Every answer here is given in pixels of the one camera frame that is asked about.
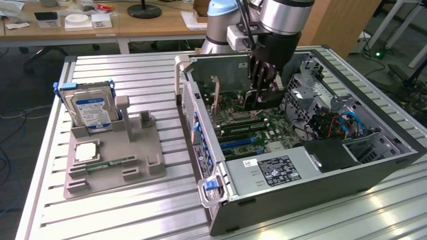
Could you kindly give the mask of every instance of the aluminum extrusion table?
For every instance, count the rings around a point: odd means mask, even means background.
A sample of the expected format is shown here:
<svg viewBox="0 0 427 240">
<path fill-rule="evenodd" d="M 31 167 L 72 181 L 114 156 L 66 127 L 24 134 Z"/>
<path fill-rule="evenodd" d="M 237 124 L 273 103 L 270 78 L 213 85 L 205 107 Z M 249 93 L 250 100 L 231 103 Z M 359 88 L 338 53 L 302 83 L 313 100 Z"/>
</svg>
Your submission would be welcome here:
<svg viewBox="0 0 427 240">
<path fill-rule="evenodd" d="M 330 49 L 317 46 L 317 50 L 427 146 L 426 128 Z M 112 78 L 118 95 L 130 96 L 130 113 L 154 112 L 167 176 L 66 200 L 71 117 L 56 98 L 16 239 L 331 240 L 427 237 L 426 158 L 358 195 L 211 237 L 175 104 L 174 58 L 179 54 L 193 52 L 83 56 L 64 63 L 60 83 L 87 83 Z M 325 82 L 337 94 L 346 94 L 345 86 L 329 73 L 325 73 Z"/>
</svg>

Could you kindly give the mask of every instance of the table leg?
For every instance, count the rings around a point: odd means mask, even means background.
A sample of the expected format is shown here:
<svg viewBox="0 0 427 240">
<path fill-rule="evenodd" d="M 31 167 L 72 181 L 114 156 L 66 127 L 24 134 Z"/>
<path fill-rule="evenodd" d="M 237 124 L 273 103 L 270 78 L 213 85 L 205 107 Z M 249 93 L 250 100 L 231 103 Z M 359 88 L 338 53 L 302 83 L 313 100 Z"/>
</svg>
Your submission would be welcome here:
<svg viewBox="0 0 427 240">
<path fill-rule="evenodd" d="M 419 54 L 417 55 L 417 57 L 414 58 L 414 60 L 411 61 L 411 63 L 407 65 L 411 69 L 415 68 L 422 60 L 425 59 L 425 57 L 427 56 L 427 44 L 425 46 L 425 48 L 421 50 Z"/>
<path fill-rule="evenodd" d="M 120 54 L 130 54 L 130 39 L 128 38 L 119 38 L 118 39 L 118 44 L 119 44 L 119 49 L 120 49 Z"/>
<path fill-rule="evenodd" d="M 398 0 L 397 3 L 394 4 L 394 7 L 390 10 L 390 13 L 387 14 L 387 17 L 386 17 L 385 21 L 382 21 L 382 24 L 379 25 L 379 28 L 378 28 L 374 36 L 371 37 L 371 40 L 367 43 L 370 49 L 373 48 L 377 40 L 379 39 L 382 33 L 385 32 L 385 29 L 386 29 L 387 25 L 393 21 L 393 18 L 397 15 L 397 12 L 401 9 L 403 3 L 405 3 L 405 0 Z"/>
<path fill-rule="evenodd" d="M 401 35 L 403 34 L 405 30 L 407 29 L 410 23 L 413 22 L 415 16 L 419 14 L 421 10 L 423 9 L 423 7 L 419 5 L 414 11 L 410 13 L 410 15 L 407 16 L 405 22 L 402 23 L 398 31 L 395 32 L 395 34 L 393 35 L 393 38 L 390 39 L 386 48 L 391 49 L 395 42 L 398 41 Z"/>
</svg>

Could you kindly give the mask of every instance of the warning label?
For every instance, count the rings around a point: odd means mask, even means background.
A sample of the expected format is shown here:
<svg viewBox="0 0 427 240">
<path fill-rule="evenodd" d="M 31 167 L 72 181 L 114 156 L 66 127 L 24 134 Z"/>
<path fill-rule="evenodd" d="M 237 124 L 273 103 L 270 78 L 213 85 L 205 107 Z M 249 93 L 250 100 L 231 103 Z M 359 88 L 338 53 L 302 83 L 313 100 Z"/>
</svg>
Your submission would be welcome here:
<svg viewBox="0 0 427 240">
<path fill-rule="evenodd" d="M 271 187 L 302 179 L 289 156 L 259 161 L 258 165 Z"/>
</svg>

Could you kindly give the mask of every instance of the white cable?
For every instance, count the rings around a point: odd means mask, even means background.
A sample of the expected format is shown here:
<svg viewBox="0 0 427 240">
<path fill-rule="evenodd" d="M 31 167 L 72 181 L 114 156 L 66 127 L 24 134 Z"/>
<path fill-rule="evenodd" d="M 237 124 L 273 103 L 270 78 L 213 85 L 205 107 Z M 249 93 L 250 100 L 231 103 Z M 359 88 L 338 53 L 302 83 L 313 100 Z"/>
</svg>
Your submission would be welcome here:
<svg viewBox="0 0 427 240">
<path fill-rule="evenodd" d="M 36 106 L 36 107 L 26 109 L 24 112 L 28 114 L 34 110 L 51 108 L 51 107 L 52 107 L 52 105 L 42 105 L 42 106 Z M 46 118 L 48 116 L 50 116 L 50 114 L 43 115 L 43 116 L 27 117 L 27 119 L 42 119 L 42 118 Z M 3 119 L 23 118 L 24 119 L 26 117 L 24 117 L 24 113 L 22 112 L 19 115 L 15 115 L 15 116 L 3 116 L 3 115 L 0 115 L 0 118 L 3 118 Z"/>
</svg>

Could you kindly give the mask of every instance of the floor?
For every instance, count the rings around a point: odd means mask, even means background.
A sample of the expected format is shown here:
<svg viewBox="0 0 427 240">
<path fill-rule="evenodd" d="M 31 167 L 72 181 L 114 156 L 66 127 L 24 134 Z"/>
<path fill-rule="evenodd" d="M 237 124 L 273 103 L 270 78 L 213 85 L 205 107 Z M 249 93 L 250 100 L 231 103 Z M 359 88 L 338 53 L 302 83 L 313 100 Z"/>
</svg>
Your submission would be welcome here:
<svg viewBox="0 0 427 240">
<path fill-rule="evenodd" d="M 373 18 L 366 30 L 374 33 L 378 26 L 381 25 L 385 14 L 378 18 Z M 391 30 L 398 26 L 398 22 L 393 22 L 382 35 L 381 39 L 386 39 Z M 201 40 L 189 41 L 191 47 L 201 47 Z M 427 36 L 418 33 L 413 29 L 407 29 L 405 37 L 399 39 L 394 46 L 395 55 L 387 55 L 381 62 L 383 64 L 397 64 L 402 69 L 411 74 L 413 69 L 407 67 L 413 58 L 423 48 L 423 44 L 427 42 Z M 373 51 L 382 47 L 383 43 L 379 42 Z M 52 104 L 54 92 L 52 84 L 60 78 L 62 67 L 63 67 L 63 56 L 52 52 L 43 57 L 40 61 L 34 64 L 34 75 L 24 74 L 20 71 L 20 66 L 40 48 L 31 47 L 28 54 L 22 54 L 18 48 L 11 48 L 8 53 L 0 56 L 0 114 L 6 115 L 8 110 L 24 110 L 35 106 L 44 106 Z M 64 46 L 64 50 L 70 55 L 75 56 L 88 56 L 88 55 L 111 55 L 119 54 L 119 47 L 114 43 L 100 44 L 100 50 L 95 51 L 92 46 L 88 45 L 72 45 Z M 146 53 L 146 52 L 168 52 L 168 51 L 185 51 L 187 50 L 183 41 L 162 41 L 158 43 L 158 49 L 154 49 L 151 42 L 138 42 L 131 44 L 131 53 Z M 381 68 L 382 66 L 366 60 L 359 54 L 351 54 L 346 59 L 350 64 L 357 68 L 357 70 L 366 74 L 370 71 Z M 370 75 L 373 79 L 389 81 L 390 76 L 387 75 L 387 69 L 378 71 Z M 422 73 L 422 81 L 427 80 L 427 69 Z M 39 110 L 28 113 L 30 117 L 43 116 L 50 113 L 50 108 L 42 108 Z M 0 118 L 0 140 L 11 134 L 16 129 L 10 125 L 4 124 L 12 123 L 20 125 L 23 122 L 22 118 L 3 119 Z M 8 178 L 6 184 L 0 186 L 0 213 L 7 209 L 11 204 L 18 202 L 12 206 L 12 209 L 0 215 L 0 239 L 14 239 L 16 235 L 16 230 L 19 226 L 19 221 L 22 217 L 22 210 L 26 203 L 27 192 L 30 189 L 30 184 L 32 180 L 34 169 L 36 165 L 40 145 L 43 141 L 46 125 L 48 118 L 30 119 L 26 122 L 26 134 L 20 141 L 11 147 L 6 148 L 3 144 L 8 158 L 15 164 L 16 175 L 19 176 L 20 187 L 18 181 L 14 178 L 14 174 Z M 0 171 L 0 183 L 6 179 L 6 170 Z"/>
</svg>

